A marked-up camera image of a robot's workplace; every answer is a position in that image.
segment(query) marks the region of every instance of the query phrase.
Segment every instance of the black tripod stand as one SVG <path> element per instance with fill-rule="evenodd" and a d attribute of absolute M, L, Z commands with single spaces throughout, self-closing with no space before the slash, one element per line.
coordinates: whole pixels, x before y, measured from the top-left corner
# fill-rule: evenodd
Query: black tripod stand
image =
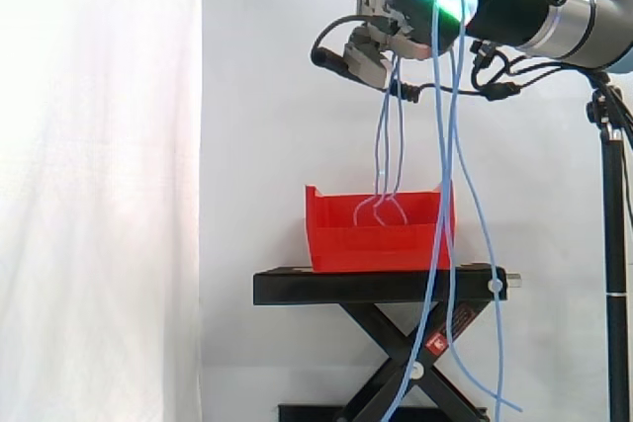
<path fill-rule="evenodd" d="M 596 84 L 589 120 L 600 130 L 604 204 L 604 263 L 610 422 L 630 422 L 622 129 L 627 127 L 617 88 Z"/>

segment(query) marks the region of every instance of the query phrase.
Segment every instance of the red bin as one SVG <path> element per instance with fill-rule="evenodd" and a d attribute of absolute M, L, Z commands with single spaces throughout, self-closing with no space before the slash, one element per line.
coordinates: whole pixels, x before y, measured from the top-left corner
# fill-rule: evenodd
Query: red bin
<path fill-rule="evenodd" d="M 390 201 L 379 207 L 374 217 L 373 204 L 365 205 L 354 225 L 354 210 L 371 195 L 322 196 L 317 188 L 306 187 L 306 229 L 315 272 L 393 272 L 425 271 L 430 268 L 439 190 L 399 193 L 398 203 L 407 215 Z M 451 190 L 451 230 L 455 231 L 455 212 Z M 438 269 L 450 266 L 446 238 L 442 236 Z"/>

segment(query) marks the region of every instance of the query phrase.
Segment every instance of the cable connector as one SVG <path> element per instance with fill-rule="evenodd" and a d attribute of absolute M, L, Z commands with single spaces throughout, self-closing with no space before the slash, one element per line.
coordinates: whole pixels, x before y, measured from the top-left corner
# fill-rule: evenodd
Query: cable connector
<path fill-rule="evenodd" d="M 491 83 L 483 86 L 480 93 L 490 102 L 501 101 L 521 92 L 521 87 L 516 83 Z"/>
<path fill-rule="evenodd" d="M 471 53 L 475 55 L 473 65 L 477 70 L 490 68 L 497 55 L 497 45 L 493 42 L 475 40 L 471 45 Z"/>

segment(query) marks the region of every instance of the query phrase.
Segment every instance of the black metal platform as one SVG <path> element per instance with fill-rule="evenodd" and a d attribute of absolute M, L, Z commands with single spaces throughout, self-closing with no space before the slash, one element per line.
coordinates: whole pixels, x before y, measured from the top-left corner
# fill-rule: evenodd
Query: black metal platform
<path fill-rule="evenodd" d="M 507 299 L 506 273 L 498 269 L 503 282 L 501 299 Z M 490 301 L 493 293 L 488 264 L 470 264 L 457 269 L 457 298 Z M 316 274 L 311 268 L 281 267 L 253 278 L 255 305 L 316 305 L 323 303 L 399 303 L 422 301 L 427 272 L 375 272 L 367 274 Z M 433 301 L 448 298 L 448 271 L 435 278 Z"/>
<path fill-rule="evenodd" d="M 497 276 L 502 283 L 500 297 L 507 299 L 507 273 L 497 269 Z M 280 268 L 255 275 L 253 300 L 256 305 L 339 304 L 389 356 L 345 407 L 282 404 L 279 422 L 380 422 L 403 378 L 416 328 L 405 335 L 376 304 L 420 302 L 427 279 L 427 272 L 315 274 L 308 268 Z M 492 279 L 489 265 L 458 268 L 457 302 L 452 320 L 455 339 L 494 299 Z M 448 272 L 439 272 L 433 295 L 435 306 L 416 358 L 422 371 L 417 379 L 408 381 L 407 387 L 407 391 L 415 386 L 422 389 L 438 409 L 402 408 L 392 422 L 490 421 L 484 409 L 475 407 L 434 366 L 449 349 L 446 335 L 448 283 Z"/>

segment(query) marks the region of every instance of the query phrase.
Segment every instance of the blue cable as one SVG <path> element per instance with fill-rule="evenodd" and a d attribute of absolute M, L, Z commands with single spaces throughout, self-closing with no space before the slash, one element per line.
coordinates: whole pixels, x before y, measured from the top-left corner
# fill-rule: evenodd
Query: blue cable
<path fill-rule="evenodd" d="M 437 2 L 433 3 L 432 25 L 434 27 L 434 30 L 433 30 L 434 32 L 439 31 L 439 5 Z M 437 125 L 440 132 L 442 132 L 442 135 L 443 135 L 444 126 L 442 123 L 442 114 L 441 114 L 442 94 L 441 94 L 441 89 L 439 87 L 440 86 L 440 82 L 439 82 L 440 70 L 439 70 L 438 39 L 439 39 L 439 35 L 434 35 L 432 37 L 431 46 L 434 53 L 433 54 L 433 69 L 435 72 L 435 78 L 437 79 L 436 84 L 435 84 L 435 109 L 438 113 Z M 440 142 L 440 152 L 441 152 L 442 161 L 443 161 L 445 157 L 443 141 Z M 413 369 L 413 365 L 415 364 L 415 361 L 417 360 L 417 355 L 419 353 L 419 350 L 422 346 L 422 338 L 424 336 L 424 330 L 426 329 L 426 324 L 428 323 L 428 315 L 430 313 L 433 290 L 435 288 L 435 277 L 437 275 L 437 264 L 439 260 L 439 250 L 440 250 L 440 242 L 441 242 L 441 236 L 442 236 L 442 224 L 444 222 L 445 207 L 442 206 L 442 203 L 445 200 L 445 198 L 446 197 L 444 196 L 444 194 L 442 194 L 440 198 L 441 203 L 439 207 L 439 216 L 437 218 L 437 225 L 435 226 L 435 236 L 433 238 L 433 251 L 431 253 L 431 265 L 430 265 L 430 269 L 428 273 L 428 280 L 426 281 L 426 292 L 424 294 L 424 303 L 422 305 L 422 315 L 420 317 L 420 322 L 419 322 L 419 325 L 417 326 L 417 331 L 415 333 L 415 340 L 413 341 L 413 347 L 411 349 L 411 354 L 408 357 L 407 366 L 405 368 L 405 374 L 403 375 L 403 379 L 400 383 L 400 386 L 398 387 L 398 392 L 396 393 L 396 397 L 394 398 L 391 405 L 387 409 L 387 412 L 385 412 L 385 415 L 383 415 L 381 422 L 389 422 L 392 416 L 394 415 L 394 413 L 396 412 L 396 410 L 398 410 L 400 403 L 405 398 L 405 395 L 407 394 L 408 384 L 410 381 L 411 371 Z"/>
<path fill-rule="evenodd" d="M 435 108 L 436 108 L 436 113 L 437 113 L 437 126 L 438 126 L 438 135 L 439 135 L 439 148 L 440 148 L 440 158 L 441 158 L 441 164 L 442 164 L 442 187 L 441 187 L 441 198 L 440 198 L 440 211 L 438 214 L 438 219 L 437 219 L 437 225 L 436 225 L 436 229 L 435 229 L 435 238 L 434 238 L 434 242 L 433 242 L 433 252 L 432 252 L 432 257 L 431 257 L 431 266 L 430 266 L 430 270 L 429 270 L 429 278 L 427 281 L 427 286 L 426 286 L 426 293 L 424 296 L 424 304 L 422 307 L 422 316 L 420 319 L 420 324 L 417 327 L 417 332 L 416 332 L 416 336 L 415 336 L 415 341 L 413 343 L 413 348 L 411 351 L 411 355 L 408 359 L 407 362 L 407 367 L 405 370 L 405 375 L 404 378 L 401 382 L 401 385 L 399 387 L 398 393 L 394 399 L 394 401 L 392 402 L 392 404 L 390 405 L 389 409 L 387 410 L 387 412 L 385 413 L 385 415 L 383 416 L 383 418 L 381 419 L 382 422 L 389 422 L 389 420 L 391 419 L 391 417 L 393 416 L 393 414 L 396 412 L 398 406 L 400 405 L 400 403 L 402 402 L 402 399 L 404 398 L 404 396 L 406 395 L 407 392 L 407 388 L 408 388 L 408 382 L 410 379 L 410 373 L 413 367 L 414 362 L 416 361 L 416 357 L 417 354 L 419 353 L 419 349 L 421 347 L 421 340 L 424 334 L 424 330 L 426 328 L 426 324 L 428 321 L 428 315 L 430 312 L 430 305 L 431 305 L 431 298 L 432 298 L 432 290 L 434 288 L 434 284 L 435 284 L 435 278 L 436 278 L 436 273 L 437 273 L 437 264 L 438 264 L 438 257 L 439 257 L 439 247 L 440 247 L 440 241 L 441 241 L 441 231 L 442 229 L 444 229 L 445 235 L 446 235 L 446 239 L 447 239 L 447 244 L 448 244 L 448 249 L 449 249 L 449 256 L 450 256 L 450 260 L 451 260 L 451 290 L 452 290 L 452 307 L 450 308 L 450 312 L 449 315 L 447 315 L 447 336 L 449 337 L 449 347 L 451 348 L 451 351 L 453 352 L 453 356 L 456 359 L 456 362 L 458 363 L 458 366 L 460 367 L 460 369 L 466 374 L 466 376 L 477 386 L 479 387 L 481 390 L 483 390 L 484 392 L 488 393 L 490 396 L 492 396 L 497 404 L 496 404 L 496 418 L 498 420 L 499 415 L 500 415 L 500 405 L 503 403 L 505 405 L 508 405 L 509 407 L 521 411 L 521 409 L 519 407 L 517 407 L 515 404 L 512 404 L 511 402 L 505 401 L 504 399 L 501 398 L 501 394 L 494 394 L 493 392 L 491 392 L 489 389 L 486 389 L 482 384 L 480 384 L 469 372 L 468 370 L 465 368 L 465 366 L 461 363 L 461 360 L 459 359 L 459 355 L 456 353 L 455 348 L 454 348 L 454 341 L 453 340 L 453 334 L 452 334 L 452 316 L 453 316 L 453 312 L 454 312 L 454 306 L 455 306 L 455 268 L 453 265 L 453 238 L 452 238 L 452 232 L 450 229 L 450 184 L 451 184 L 451 176 L 452 176 L 452 150 L 453 150 L 453 140 L 455 140 L 455 146 L 458 150 L 458 156 L 460 156 L 460 163 L 462 164 L 462 167 L 464 167 L 465 162 L 463 161 L 463 156 L 461 154 L 461 146 L 458 142 L 458 137 L 457 137 L 457 129 L 456 129 L 456 104 L 457 104 L 457 96 L 458 96 L 458 88 L 459 88 L 459 82 L 461 79 L 461 73 L 463 70 L 463 63 L 464 63 L 464 50 L 465 50 L 465 17 L 466 17 L 466 3 L 465 0 L 462 0 L 462 19 L 461 19 L 461 23 L 460 23 L 460 62 L 459 62 L 459 66 L 457 67 L 457 71 L 454 65 L 454 56 L 453 56 L 453 94 L 452 94 L 452 98 L 451 98 L 451 109 L 450 109 L 450 114 L 449 114 L 449 130 L 448 130 L 448 135 L 449 135 L 449 141 L 448 141 L 448 153 L 446 150 L 446 145 L 445 145 L 445 141 L 444 141 L 444 126 L 443 126 L 443 116 L 442 116 L 442 106 L 441 106 L 441 88 L 440 88 L 440 70 L 439 70 L 439 44 L 438 44 L 438 38 L 439 38 L 439 6 L 438 6 L 438 2 L 434 2 L 433 4 L 433 16 L 432 16 L 432 28 L 433 28 L 433 35 L 432 35 L 432 42 L 431 42 L 431 46 L 432 46 L 432 52 L 433 52 L 433 69 L 434 69 L 434 74 L 435 74 Z M 490 237 L 488 236 L 487 238 L 487 243 L 490 242 Z M 494 282 L 497 282 L 497 267 L 495 265 L 494 262 L 492 262 L 492 266 L 493 266 L 493 278 L 494 278 Z M 496 304 L 498 301 L 498 292 L 495 292 L 495 297 L 496 297 Z M 497 320 L 497 336 L 499 336 L 500 333 L 500 319 Z M 499 356 L 502 357 L 502 351 L 499 351 Z M 500 379 L 500 384 L 499 386 L 502 385 L 502 365 L 499 365 L 499 379 Z"/>
<path fill-rule="evenodd" d="M 389 84 L 391 85 L 394 80 L 396 78 L 398 78 L 398 80 L 400 80 L 400 64 L 401 64 L 401 59 L 399 57 L 397 57 L 395 54 L 392 57 L 392 63 L 394 65 L 394 69 L 392 71 L 391 77 L 390 77 L 390 81 Z M 382 138 L 382 134 L 385 134 L 385 185 L 384 185 L 384 189 L 383 189 L 383 193 L 381 195 L 380 200 L 375 203 L 373 205 L 373 213 L 374 213 L 374 218 L 383 226 L 385 226 L 385 222 L 380 218 L 380 216 L 378 215 L 378 208 L 382 205 L 382 203 L 385 201 L 385 199 L 391 201 L 394 203 L 394 205 L 398 208 L 398 211 L 400 212 L 401 216 L 404 219 L 405 224 L 407 224 L 407 215 L 405 214 L 405 211 L 403 210 L 403 208 L 401 207 L 401 205 L 398 203 L 398 200 L 396 199 L 396 193 L 398 192 L 398 188 L 400 187 L 400 179 L 402 177 L 402 168 L 403 168 L 403 157 L 404 157 L 404 125 L 403 125 L 403 113 L 402 113 L 402 91 L 399 89 L 399 109 L 400 110 L 400 118 L 401 118 L 401 149 L 400 149 L 400 160 L 399 160 L 399 170 L 398 170 L 398 182 L 396 184 L 396 187 L 394 189 L 394 192 L 390 194 L 390 196 L 387 198 L 387 190 L 389 187 L 389 169 L 390 169 L 390 146 L 389 146 L 389 105 L 390 105 L 390 89 L 387 88 L 387 91 L 385 92 L 385 97 L 383 100 L 383 107 L 381 110 L 381 114 L 380 114 L 380 118 L 378 120 L 378 128 L 376 130 L 376 141 L 374 144 L 374 167 L 375 167 L 375 174 L 374 174 L 374 195 L 363 200 L 361 203 L 358 204 L 358 206 L 356 207 L 356 209 L 354 210 L 354 215 L 353 215 L 353 220 L 354 220 L 354 225 L 357 226 L 358 225 L 358 214 L 361 211 L 361 209 L 363 207 L 365 207 L 366 205 L 369 205 L 370 203 L 372 203 L 374 200 L 376 200 L 379 196 L 379 187 L 380 187 L 380 142 L 381 142 L 381 138 Z"/>
<path fill-rule="evenodd" d="M 461 0 L 462 5 L 462 20 L 460 22 L 460 35 L 459 35 L 459 59 L 457 66 L 455 65 L 455 55 L 453 50 L 450 51 L 451 57 L 451 70 L 453 73 L 453 91 L 451 96 L 451 107 L 449 114 L 449 130 L 448 130 L 448 156 L 447 156 L 447 167 L 445 169 L 446 177 L 442 181 L 442 193 L 449 194 L 450 193 L 450 180 L 452 177 L 452 162 L 453 162 L 453 143 L 455 141 L 455 146 L 458 148 L 458 156 L 460 158 L 460 164 L 462 169 L 465 171 L 465 176 L 468 174 L 467 169 L 465 168 L 465 161 L 463 160 L 463 154 L 461 153 L 461 146 L 458 143 L 457 136 L 457 98 L 459 94 L 459 84 L 461 80 L 461 74 L 464 69 L 464 53 L 465 53 L 465 38 L 466 38 L 466 25 L 465 25 L 465 17 L 466 17 L 466 1 Z M 468 175 L 467 182 L 469 182 L 469 188 L 471 193 L 473 194 L 474 200 L 476 203 L 479 203 L 480 211 L 481 211 L 481 203 L 479 202 L 479 197 L 477 196 L 477 192 L 474 188 L 474 184 L 470 179 L 470 175 Z M 450 202 L 448 203 L 448 210 L 445 215 L 450 215 Z M 492 242 L 490 240 L 490 235 L 488 233 L 488 227 L 486 223 L 482 220 L 483 213 L 480 214 L 480 222 L 482 223 L 482 229 L 484 230 L 484 234 L 487 237 L 487 245 L 489 245 L 489 253 L 491 254 L 491 268 L 493 274 L 493 282 L 496 284 L 499 282 L 498 273 L 497 273 L 497 265 L 496 260 L 494 258 Z M 495 296 L 495 307 L 497 313 L 497 339 L 498 339 L 498 354 L 499 354 L 499 365 L 498 365 L 498 376 L 497 376 L 497 393 L 492 392 L 491 390 L 484 387 L 465 367 L 454 344 L 454 335 L 453 335 L 453 313 L 455 310 L 455 292 L 456 292 L 456 269 L 454 265 L 453 258 L 453 237 L 450 228 L 450 223 L 448 220 L 444 222 L 444 229 L 447 235 L 447 240 L 449 242 L 449 255 L 450 255 L 450 272 L 449 272 L 449 301 L 448 301 L 448 309 L 447 309 L 447 317 L 446 317 L 446 333 L 449 343 L 449 348 L 453 358 L 455 359 L 460 370 L 466 375 L 466 377 L 480 390 L 490 395 L 496 401 L 496 410 L 495 410 L 495 418 L 496 422 L 500 420 L 500 406 L 501 404 L 508 405 L 514 410 L 521 411 L 520 407 L 515 404 L 505 401 L 502 398 L 502 387 L 503 387 L 503 373 L 504 373 L 504 354 L 503 354 L 503 340 L 502 340 L 502 324 L 500 319 L 500 301 L 498 296 L 497 285 L 493 286 L 494 296 Z"/>
<path fill-rule="evenodd" d="M 405 109 L 403 107 L 403 82 L 401 80 L 401 59 L 398 58 L 396 65 L 396 84 L 398 85 L 398 128 L 400 131 L 400 155 L 398 157 L 398 175 L 396 177 L 396 185 L 393 192 L 389 195 L 388 200 L 394 202 L 403 217 L 403 222 L 408 224 L 407 214 L 398 203 L 396 195 L 400 190 L 401 181 L 403 178 L 403 166 L 405 161 Z"/>

